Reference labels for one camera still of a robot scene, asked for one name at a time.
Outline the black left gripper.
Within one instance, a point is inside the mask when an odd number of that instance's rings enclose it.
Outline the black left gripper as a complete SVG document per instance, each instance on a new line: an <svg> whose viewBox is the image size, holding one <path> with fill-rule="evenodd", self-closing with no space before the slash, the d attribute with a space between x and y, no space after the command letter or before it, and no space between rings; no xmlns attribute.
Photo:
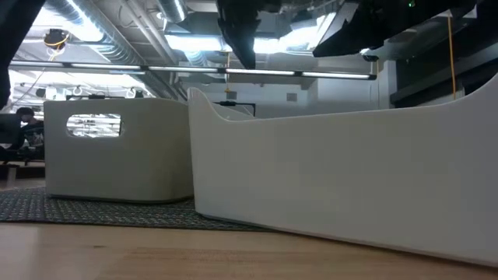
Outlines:
<svg viewBox="0 0 498 280"><path fill-rule="evenodd" d="M227 20L218 22L224 40L245 69L255 69L254 39L260 22L230 21L253 20L260 11L279 12L281 0L216 0L216 5L220 17Z"/></svg>

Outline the bright ceiling light panel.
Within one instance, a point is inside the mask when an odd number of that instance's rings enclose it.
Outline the bright ceiling light panel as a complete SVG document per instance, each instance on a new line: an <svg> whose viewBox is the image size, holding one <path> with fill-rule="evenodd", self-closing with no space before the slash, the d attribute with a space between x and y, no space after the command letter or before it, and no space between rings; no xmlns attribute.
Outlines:
<svg viewBox="0 0 498 280"><path fill-rule="evenodd" d="M233 52L232 47L220 36L166 35L165 38L174 50ZM294 36L279 39L256 37L251 47L256 54L275 54L307 50L309 43L309 40Z"/></svg>

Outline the long ceiling light bar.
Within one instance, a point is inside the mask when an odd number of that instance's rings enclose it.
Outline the long ceiling light bar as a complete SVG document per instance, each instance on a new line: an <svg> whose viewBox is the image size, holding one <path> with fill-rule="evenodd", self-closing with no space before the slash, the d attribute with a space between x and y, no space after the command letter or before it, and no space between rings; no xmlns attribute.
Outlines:
<svg viewBox="0 0 498 280"><path fill-rule="evenodd" d="M352 80L375 80L377 75L360 74L349 72L307 72L268 69L242 69L242 68L213 68L213 67L183 67L183 66L148 66L148 65L112 65L96 63L77 62L54 62L54 61L24 61L12 60L10 68L53 68L53 69L78 69L109 72L124 72L138 74L139 72L174 72L174 73L199 73L199 74L222 74L222 75L264 75L283 76L313 79L352 79Z"/></svg>

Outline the dark woven table mat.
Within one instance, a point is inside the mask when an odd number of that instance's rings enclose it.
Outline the dark woven table mat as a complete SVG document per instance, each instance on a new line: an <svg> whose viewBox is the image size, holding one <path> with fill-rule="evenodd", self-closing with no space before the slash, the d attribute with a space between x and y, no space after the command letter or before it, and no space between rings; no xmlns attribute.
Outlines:
<svg viewBox="0 0 498 280"><path fill-rule="evenodd" d="M264 232L265 229L208 219L187 199L169 204L131 204L52 198L43 187L0 191L0 222L33 222L158 229Z"/></svg>

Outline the person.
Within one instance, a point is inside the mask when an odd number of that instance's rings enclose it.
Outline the person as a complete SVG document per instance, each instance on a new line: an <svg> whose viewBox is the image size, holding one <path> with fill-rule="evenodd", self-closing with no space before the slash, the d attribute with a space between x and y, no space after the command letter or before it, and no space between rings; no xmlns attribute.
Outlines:
<svg viewBox="0 0 498 280"><path fill-rule="evenodd" d="M27 159L44 159L44 122L36 119L29 107L20 107L16 114L25 125L20 128L19 140L14 149Z"/></svg>

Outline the black monitor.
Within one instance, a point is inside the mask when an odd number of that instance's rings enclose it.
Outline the black monitor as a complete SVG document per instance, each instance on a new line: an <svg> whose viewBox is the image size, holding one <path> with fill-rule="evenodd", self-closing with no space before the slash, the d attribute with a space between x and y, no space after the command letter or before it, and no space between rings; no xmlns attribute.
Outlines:
<svg viewBox="0 0 498 280"><path fill-rule="evenodd" d="M0 144L14 144L20 128L21 120L17 114L0 114Z"/></svg>

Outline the low wooden bench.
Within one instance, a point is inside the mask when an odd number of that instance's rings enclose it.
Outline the low wooden bench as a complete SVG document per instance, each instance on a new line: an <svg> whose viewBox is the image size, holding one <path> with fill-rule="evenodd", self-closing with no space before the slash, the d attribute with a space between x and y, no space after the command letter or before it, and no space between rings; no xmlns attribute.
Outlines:
<svg viewBox="0 0 498 280"><path fill-rule="evenodd" d="M13 174L16 179L45 178L44 162L0 162L0 180L7 180Z"/></svg>

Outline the thin black frame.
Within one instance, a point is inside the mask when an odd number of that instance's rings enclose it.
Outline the thin black frame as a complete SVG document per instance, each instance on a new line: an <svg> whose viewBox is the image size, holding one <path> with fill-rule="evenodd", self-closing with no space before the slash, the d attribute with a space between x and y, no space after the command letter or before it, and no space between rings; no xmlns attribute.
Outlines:
<svg viewBox="0 0 498 280"><path fill-rule="evenodd" d="M257 109L256 103L238 103L238 102L230 101L230 100L219 101L219 102L214 102L214 103L218 104L220 106L223 106L223 107L242 106L245 108L246 106L249 106L249 107L252 107L252 112L250 112L249 114L252 115L253 117L256 117L256 109Z"/></svg>

